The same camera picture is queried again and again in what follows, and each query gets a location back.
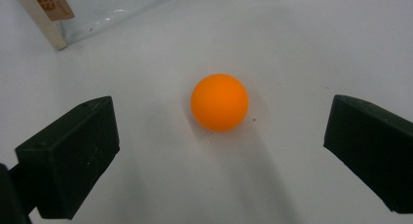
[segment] brown label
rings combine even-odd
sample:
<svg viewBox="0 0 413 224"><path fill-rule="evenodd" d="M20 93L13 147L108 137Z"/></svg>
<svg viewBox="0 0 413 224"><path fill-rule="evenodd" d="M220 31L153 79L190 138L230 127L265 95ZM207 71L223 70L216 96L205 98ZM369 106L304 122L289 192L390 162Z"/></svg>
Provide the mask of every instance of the brown label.
<svg viewBox="0 0 413 224"><path fill-rule="evenodd" d="M66 0L37 0L51 21L75 17Z"/></svg>

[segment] plastic bag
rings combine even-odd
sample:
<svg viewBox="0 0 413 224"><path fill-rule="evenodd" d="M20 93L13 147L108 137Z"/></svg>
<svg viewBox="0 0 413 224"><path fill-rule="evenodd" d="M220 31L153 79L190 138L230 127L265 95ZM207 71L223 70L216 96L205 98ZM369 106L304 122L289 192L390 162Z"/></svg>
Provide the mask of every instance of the plastic bag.
<svg viewBox="0 0 413 224"><path fill-rule="evenodd" d="M45 36L57 49L85 39L168 0L19 0ZM73 19L56 20L48 15L67 2Z"/></svg>

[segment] paper packaging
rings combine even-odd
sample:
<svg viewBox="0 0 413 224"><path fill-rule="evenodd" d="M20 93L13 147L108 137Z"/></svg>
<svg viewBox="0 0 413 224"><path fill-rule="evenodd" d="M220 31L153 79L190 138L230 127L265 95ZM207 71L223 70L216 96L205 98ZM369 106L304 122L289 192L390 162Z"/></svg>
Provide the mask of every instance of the paper packaging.
<svg viewBox="0 0 413 224"><path fill-rule="evenodd" d="M56 50L168 0L19 0Z"/></svg>

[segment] orange sphere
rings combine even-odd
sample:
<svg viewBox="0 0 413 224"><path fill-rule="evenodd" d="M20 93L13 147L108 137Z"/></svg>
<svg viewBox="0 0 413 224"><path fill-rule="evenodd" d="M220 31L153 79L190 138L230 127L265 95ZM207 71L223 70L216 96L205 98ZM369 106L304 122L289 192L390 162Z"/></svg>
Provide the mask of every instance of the orange sphere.
<svg viewBox="0 0 413 224"><path fill-rule="evenodd" d="M236 127L248 110L248 94L240 81L226 74L205 77L191 96L195 119L211 131Z"/></svg>

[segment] table surface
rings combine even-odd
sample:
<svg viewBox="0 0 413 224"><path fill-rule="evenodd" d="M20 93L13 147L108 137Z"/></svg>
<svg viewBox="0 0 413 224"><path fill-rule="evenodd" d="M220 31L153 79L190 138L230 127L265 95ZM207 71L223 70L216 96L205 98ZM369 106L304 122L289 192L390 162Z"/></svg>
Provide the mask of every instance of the table surface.
<svg viewBox="0 0 413 224"><path fill-rule="evenodd" d="M413 120L412 2L171 0L55 52L16 0L0 0L0 162L112 95L121 151L70 223L412 223L322 146L335 94ZM191 116L212 73L248 90L234 131Z"/></svg>

